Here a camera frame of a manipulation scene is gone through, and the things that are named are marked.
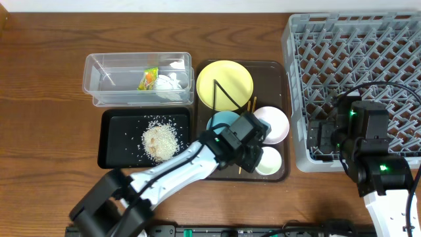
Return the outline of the small white cup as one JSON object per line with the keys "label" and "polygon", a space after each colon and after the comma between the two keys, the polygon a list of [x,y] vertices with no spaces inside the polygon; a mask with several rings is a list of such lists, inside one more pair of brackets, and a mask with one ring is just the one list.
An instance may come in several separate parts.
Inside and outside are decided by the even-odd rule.
{"label": "small white cup", "polygon": [[260,163],[255,170],[264,176],[278,172],[282,166],[282,156],[278,150],[273,147],[263,147],[262,150]]}

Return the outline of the light blue bowl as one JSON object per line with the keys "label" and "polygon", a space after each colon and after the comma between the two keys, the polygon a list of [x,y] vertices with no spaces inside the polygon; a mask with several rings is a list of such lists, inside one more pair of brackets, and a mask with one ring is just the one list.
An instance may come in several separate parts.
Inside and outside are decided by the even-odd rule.
{"label": "light blue bowl", "polygon": [[238,118],[239,118],[239,115],[232,111],[218,112],[214,115],[212,124],[211,124],[211,119],[209,119],[207,123],[207,130],[219,124],[227,124],[228,126],[231,126]]}

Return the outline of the wooden chopstick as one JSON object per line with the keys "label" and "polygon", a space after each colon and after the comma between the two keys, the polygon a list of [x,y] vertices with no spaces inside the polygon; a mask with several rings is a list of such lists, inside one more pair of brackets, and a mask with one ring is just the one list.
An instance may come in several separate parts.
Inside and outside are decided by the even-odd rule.
{"label": "wooden chopstick", "polygon": [[[250,112],[250,108],[251,108],[251,101],[248,101],[247,103],[247,111]],[[241,174],[242,168],[239,166],[239,172],[238,174]]]}
{"label": "wooden chopstick", "polygon": [[252,113],[254,113],[254,112],[255,112],[256,104],[257,104],[257,97],[256,97],[256,96],[254,96],[254,99],[253,99],[253,104],[252,104],[252,109],[251,109],[251,112],[252,112]]}

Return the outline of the pink bowl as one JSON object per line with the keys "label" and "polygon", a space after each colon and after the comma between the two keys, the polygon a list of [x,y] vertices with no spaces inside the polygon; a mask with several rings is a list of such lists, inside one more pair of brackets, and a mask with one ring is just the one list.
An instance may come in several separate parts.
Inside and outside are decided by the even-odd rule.
{"label": "pink bowl", "polygon": [[254,115],[271,127],[271,132],[263,141],[264,144],[278,144],[282,142],[289,133],[289,120],[286,114],[276,107],[261,107],[254,112]]}

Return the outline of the pile of rice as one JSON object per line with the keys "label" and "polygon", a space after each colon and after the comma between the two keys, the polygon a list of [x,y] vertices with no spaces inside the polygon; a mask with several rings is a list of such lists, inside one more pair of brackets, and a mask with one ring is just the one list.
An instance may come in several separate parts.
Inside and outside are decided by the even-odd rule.
{"label": "pile of rice", "polygon": [[141,140],[146,156],[156,163],[167,161],[179,152],[176,128],[170,123],[153,120],[148,124]]}

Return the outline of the white tissue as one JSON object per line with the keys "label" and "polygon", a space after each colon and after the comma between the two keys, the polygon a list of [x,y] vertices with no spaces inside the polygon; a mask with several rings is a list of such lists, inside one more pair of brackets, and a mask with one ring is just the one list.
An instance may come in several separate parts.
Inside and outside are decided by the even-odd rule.
{"label": "white tissue", "polygon": [[181,96],[178,92],[173,92],[173,90],[181,90],[180,81],[176,79],[176,75],[166,76],[163,74],[158,75],[158,78],[153,84],[153,89],[157,91],[157,95],[164,99],[169,99],[171,101],[181,100]]}

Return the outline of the green snack wrapper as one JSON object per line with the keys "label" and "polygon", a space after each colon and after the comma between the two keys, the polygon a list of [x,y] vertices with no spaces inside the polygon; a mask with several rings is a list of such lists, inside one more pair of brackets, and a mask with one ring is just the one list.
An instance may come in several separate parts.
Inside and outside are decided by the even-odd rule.
{"label": "green snack wrapper", "polygon": [[158,78],[159,68],[148,68],[144,71],[143,78],[141,79],[138,90],[152,90],[155,81]]}

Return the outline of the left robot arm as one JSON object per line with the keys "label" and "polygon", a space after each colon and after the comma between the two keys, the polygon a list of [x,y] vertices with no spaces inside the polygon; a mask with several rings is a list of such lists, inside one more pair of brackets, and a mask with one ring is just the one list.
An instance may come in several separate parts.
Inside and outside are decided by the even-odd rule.
{"label": "left robot arm", "polygon": [[232,165],[253,172],[271,125],[244,112],[231,125],[204,131],[185,151],[156,167],[126,176],[106,173],[69,213],[82,236],[139,236],[154,209],[185,186]]}

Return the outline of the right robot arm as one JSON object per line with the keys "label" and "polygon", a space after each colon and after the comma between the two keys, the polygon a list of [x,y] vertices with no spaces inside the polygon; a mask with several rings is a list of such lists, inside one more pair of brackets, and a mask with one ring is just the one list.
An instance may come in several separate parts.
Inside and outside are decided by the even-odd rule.
{"label": "right robot arm", "polygon": [[419,236],[420,221],[407,160],[389,152],[389,113],[383,103],[341,97],[332,120],[309,122],[307,145],[337,153],[378,236]]}

